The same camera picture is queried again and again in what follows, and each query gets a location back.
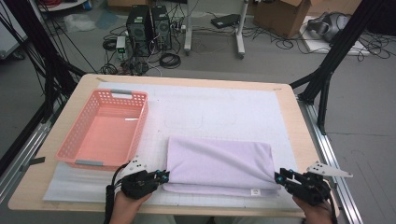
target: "concrete floor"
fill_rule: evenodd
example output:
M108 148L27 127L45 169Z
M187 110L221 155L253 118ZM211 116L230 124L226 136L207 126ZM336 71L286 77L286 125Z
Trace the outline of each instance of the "concrete floor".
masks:
M93 21L99 21L107 13L101 8L88 12L75 8L63 13L71 12L87 13ZM195 19L195 24L210 27L210 19L210 15L200 17ZM69 36L98 70L104 64L102 37L125 21L125 17L116 17L106 29L97 28ZM252 26L251 18L247 18L247 26ZM64 35L62 40L70 62L91 72ZM292 49L280 49L269 35L259 35L254 40L247 37L244 41L246 56L240 60L232 36L194 33L191 55L187 57L183 51L179 53L181 66L175 70L159 69L163 77L291 83L315 71L325 57L324 54L302 54L296 43ZM388 50L396 52L396 44L391 43ZM369 56L362 62L356 56L347 56L332 78L326 130L341 168L354 174L346 182L364 223L394 223L396 218L396 193L393 190L396 176L392 172L396 160L395 70L395 56L386 60ZM0 61L0 71L2 156L41 106L44 97L33 66L27 59ZM159 74L155 69L147 72L147 76L152 77ZM103 214L97 213L11 211L7 208L8 197L0 205L1 223L53 223L55 218L57 223L103 220ZM206 217L177 218L177 223L192 221L205 223Z

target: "purple cloth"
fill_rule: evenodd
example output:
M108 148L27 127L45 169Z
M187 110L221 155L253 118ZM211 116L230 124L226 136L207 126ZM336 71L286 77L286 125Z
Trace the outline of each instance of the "purple cloth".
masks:
M163 188L179 193L277 195L271 147L260 142L169 138Z

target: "towel tag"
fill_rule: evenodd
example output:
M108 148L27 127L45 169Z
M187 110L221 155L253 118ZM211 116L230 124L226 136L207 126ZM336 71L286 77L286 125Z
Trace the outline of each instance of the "towel tag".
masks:
M262 192L259 189L251 189L250 190L251 196L260 196Z

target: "human arm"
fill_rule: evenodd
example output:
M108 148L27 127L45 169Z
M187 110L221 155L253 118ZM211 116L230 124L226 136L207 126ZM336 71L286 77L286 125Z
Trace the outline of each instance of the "human arm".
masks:
M150 196L151 194L148 194L141 199L135 200L126 197L125 194L120 190L116 194L110 224L130 224L134 220L140 205Z
M332 213L326 208L325 204L312 206L294 196L293 200L303 209L306 224L332 224Z

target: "pink plastic basket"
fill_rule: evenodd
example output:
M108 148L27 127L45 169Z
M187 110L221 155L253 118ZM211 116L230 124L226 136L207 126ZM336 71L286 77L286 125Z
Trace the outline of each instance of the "pink plastic basket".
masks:
M116 170L134 157L148 112L145 92L93 91L57 160L77 168Z

